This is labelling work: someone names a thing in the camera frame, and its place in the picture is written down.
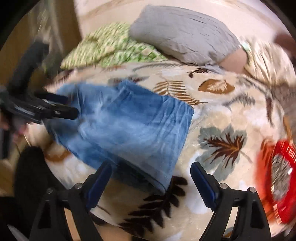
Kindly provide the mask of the person's left hand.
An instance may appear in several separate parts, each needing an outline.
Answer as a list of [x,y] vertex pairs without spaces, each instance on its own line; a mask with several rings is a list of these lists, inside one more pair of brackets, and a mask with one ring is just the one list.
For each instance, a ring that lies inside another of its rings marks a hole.
[[1,113],[1,128],[5,131],[13,131],[15,137],[19,137],[24,134],[27,124],[23,121],[18,125],[17,128],[9,124],[8,119]]

